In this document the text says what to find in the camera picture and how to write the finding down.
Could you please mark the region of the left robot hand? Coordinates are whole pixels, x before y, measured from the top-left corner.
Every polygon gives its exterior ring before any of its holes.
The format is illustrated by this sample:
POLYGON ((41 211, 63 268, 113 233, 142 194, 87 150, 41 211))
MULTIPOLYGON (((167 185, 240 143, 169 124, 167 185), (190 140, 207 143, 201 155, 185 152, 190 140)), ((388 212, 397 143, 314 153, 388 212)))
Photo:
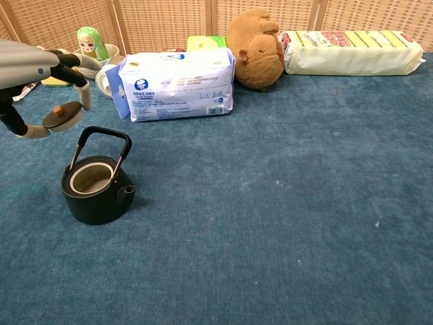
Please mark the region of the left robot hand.
POLYGON ((64 49, 43 49, 17 41, 1 40, 1 122, 17 137, 47 137, 49 131, 63 131, 75 125, 82 116, 81 110, 92 107, 88 80, 74 67, 100 70, 101 64, 94 58, 64 49), (14 108, 13 97, 22 93, 30 83, 49 77, 74 86, 79 101, 60 106, 67 117, 49 113, 42 125, 26 123, 14 108))

